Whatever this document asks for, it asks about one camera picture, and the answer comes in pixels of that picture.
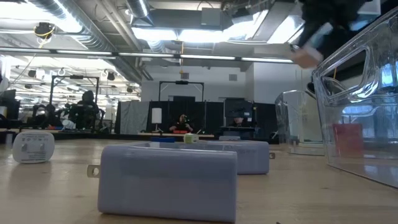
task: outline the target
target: clear plastic container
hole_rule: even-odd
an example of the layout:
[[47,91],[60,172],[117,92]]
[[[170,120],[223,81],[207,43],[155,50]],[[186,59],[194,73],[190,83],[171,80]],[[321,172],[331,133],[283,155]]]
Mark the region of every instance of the clear plastic container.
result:
[[[349,82],[339,83],[325,76],[363,51],[363,75],[351,87],[345,86]],[[329,165],[398,187],[397,74],[398,7],[373,22],[314,71]]]
[[304,91],[286,91],[276,101],[279,144],[287,152],[324,156],[317,101]]

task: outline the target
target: round white device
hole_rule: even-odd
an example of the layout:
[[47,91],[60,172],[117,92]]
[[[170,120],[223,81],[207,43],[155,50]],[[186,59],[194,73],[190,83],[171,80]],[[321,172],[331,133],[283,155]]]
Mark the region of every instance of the round white device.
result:
[[12,146],[12,156],[20,163],[39,163],[51,159],[54,153],[54,136],[44,131],[19,133]]

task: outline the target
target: ceiling light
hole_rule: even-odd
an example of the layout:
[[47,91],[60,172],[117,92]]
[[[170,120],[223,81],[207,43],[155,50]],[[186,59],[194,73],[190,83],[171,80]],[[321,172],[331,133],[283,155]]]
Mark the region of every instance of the ceiling light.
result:
[[158,41],[158,40],[175,40],[177,35],[172,29],[142,29],[142,28],[131,28],[134,35],[138,39]]
[[277,58],[251,58],[243,57],[241,58],[243,62],[271,62],[271,63],[293,63],[289,59],[277,59]]
[[74,55],[112,55],[112,52],[96,52],[96,51],[88,51],[88,50],[57,50],[59,54],[74,54]]
[[299,16],[288,16],[267,41],[268,44],[286,43],[299,29],[304,21]]
[[106,79],[108,79],[109,81],[113,81],[114,80],[114,72],[108,72],[108,77],[106,77]]
[[212,60],[234,60],[234,59],[235,59],[235,57],[229,57],[229,56],[212,56],[212,55],[181,55],[181,58],[212,59]]
[[24,52],[24,53],[37,53],[37,54],[49,54],[49,50],[45,49],[28,49],[19,47],[0,47],[0,52]]
[[63,68],[61,68],[60,70],[58,70],[58,75],[63,76],[65,74],[65,70]]
[[75,85],[67,85],[67,88],[78,91],[80,88]]
[[228,37],[220,30],[183,30],[178,39],[191,43],[218,43],[227,41]]
[[158,57],[158,58],[174,58],[172,54],[151,54],[151,53],[119,53],[120,56],[133,57]]
[[303,31],[304,31],[304,28],[301,28],[287,42],[290,44],[293,43],[295,40],[297,40],[298,37],[300,37],[300,35],[303,33]]
[[248,32],[246,33],[246,36],[245,36],[246,40],[254,37],[254,34],[256,34],[257,30],[259,30],[262,22],[264,22],[264,19],[267,16],[268,12],[269,12],[268,10],[264,10],[261,12],[257,12],[256,14],[253,15],[254,24],[249,28]]

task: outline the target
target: red object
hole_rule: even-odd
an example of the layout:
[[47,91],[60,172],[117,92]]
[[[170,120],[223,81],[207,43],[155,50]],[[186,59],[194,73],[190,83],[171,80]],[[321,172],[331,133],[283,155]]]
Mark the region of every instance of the red object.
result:
[[173,133],[174,133],[174,134],[187,134],[188,131],[178,131],[178,130],[174,130]]
[[342,157],[363,157],[362,124],[333,124],[336,153]]

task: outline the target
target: wooden tabletop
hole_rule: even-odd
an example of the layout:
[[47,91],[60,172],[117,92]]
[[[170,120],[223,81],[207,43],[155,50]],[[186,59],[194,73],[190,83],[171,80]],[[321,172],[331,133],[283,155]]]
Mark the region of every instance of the wooden tabletop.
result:
[[[0,148],[0,223],[207,223],[105,215],[97,211],[98,179],[87,178],[107,144],[56,141],[50,162],[18,164]],[[393,224],[398,191],[325,164],[323,157],[277,151],[268,175],[238,177],[237,222],[250,224]]]

